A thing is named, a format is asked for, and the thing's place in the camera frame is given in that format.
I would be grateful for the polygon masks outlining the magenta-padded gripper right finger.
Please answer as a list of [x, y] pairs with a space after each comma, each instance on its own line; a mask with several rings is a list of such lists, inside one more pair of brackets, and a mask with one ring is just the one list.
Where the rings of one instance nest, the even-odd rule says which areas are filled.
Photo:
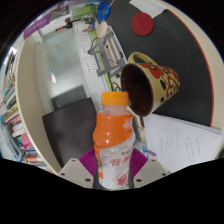
[[132, 152], [129, 166], [129, 188], [143, 187], [170, 174], [155, 158], [148, 159], [137, 149]]

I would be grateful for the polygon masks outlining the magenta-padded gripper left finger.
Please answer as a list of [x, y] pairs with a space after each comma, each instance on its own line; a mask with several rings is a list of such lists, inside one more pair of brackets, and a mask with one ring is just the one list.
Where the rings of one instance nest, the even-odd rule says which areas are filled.
[[58, 176], [84, 188], [92, 189], [97, 171], [95, 150], [91, 149], [79, 159], [71, 158]]

